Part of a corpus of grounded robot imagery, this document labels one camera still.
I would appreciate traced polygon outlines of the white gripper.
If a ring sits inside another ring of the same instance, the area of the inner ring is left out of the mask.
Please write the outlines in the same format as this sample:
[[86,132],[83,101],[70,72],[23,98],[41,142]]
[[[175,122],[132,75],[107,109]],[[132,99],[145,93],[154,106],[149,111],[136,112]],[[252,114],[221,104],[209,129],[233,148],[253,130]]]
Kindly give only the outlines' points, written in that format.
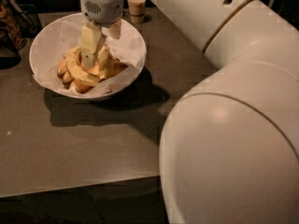
[[108,27],[108,38],[121,37],[123,2],[124,0],[80,0],[82,14],[91,21],[87,22],[81,31],[81,57],[88,69],[94,67],[97,53],[106,42],[102,27]]

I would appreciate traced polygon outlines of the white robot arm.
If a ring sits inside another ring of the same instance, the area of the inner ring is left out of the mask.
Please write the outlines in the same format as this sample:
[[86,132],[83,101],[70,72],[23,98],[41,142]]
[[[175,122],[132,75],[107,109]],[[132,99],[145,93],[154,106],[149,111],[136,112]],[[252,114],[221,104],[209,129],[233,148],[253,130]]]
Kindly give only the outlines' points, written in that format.
[[170,112],[171,224],[299,224],[299,34],[259,0],[151,0],[216,72]]

